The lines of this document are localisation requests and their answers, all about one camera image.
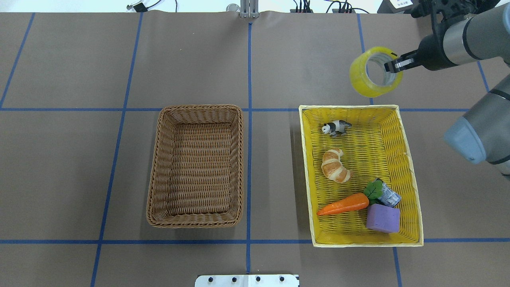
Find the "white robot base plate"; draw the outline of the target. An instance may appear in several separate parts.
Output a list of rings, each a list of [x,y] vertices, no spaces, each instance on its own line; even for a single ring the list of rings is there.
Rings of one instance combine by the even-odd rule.
[[[244,274],[201,275],[195,287],[300,287],[298,275],[293,274]]]

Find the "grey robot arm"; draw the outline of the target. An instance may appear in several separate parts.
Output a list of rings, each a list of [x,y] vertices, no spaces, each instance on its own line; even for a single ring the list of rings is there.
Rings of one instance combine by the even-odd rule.
[[[509,75],[488,85],[482,61],[509,67],[509,4],[499,0],[419,0],[413,18],[428,16],[431,33],[418,47],[384,63],[391,75],[416,67],[429,71],[472,67],[484,95],[444,133],[444,141],[473,165],[486,162],[509,180]]]

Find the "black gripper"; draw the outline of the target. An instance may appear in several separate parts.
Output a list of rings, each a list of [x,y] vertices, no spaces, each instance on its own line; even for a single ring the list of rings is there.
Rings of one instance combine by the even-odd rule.
[[[453,63],[444,52],[443,40],[440,36],[430,34],[423,38],[413,58],[400,57],[384,64],[385,71],[388,73],[400,73],[413,67],[424,67],[429,71],[453,67]]]

